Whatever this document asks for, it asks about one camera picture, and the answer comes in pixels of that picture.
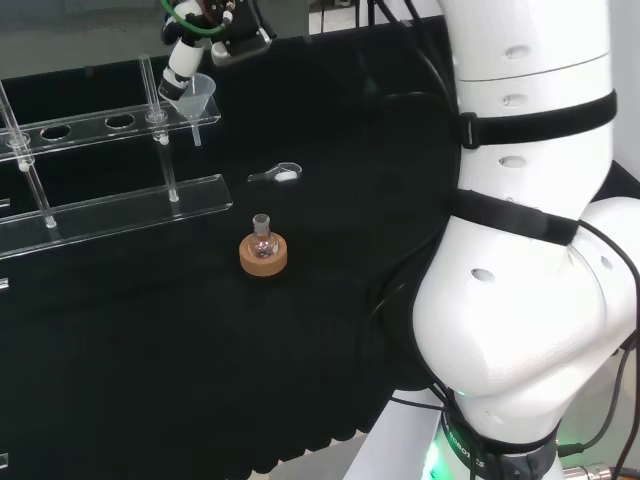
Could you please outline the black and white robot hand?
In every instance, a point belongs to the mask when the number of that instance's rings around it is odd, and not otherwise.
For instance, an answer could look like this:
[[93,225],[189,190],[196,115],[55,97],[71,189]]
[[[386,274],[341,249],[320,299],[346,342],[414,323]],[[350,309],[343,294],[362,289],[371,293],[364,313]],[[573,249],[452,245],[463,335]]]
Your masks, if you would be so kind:
[[162,42],[173,48],[159,95],[179,100],[209,51],[214,65],[237,63],[266,52],[277,38],[256,1],[163,1]]

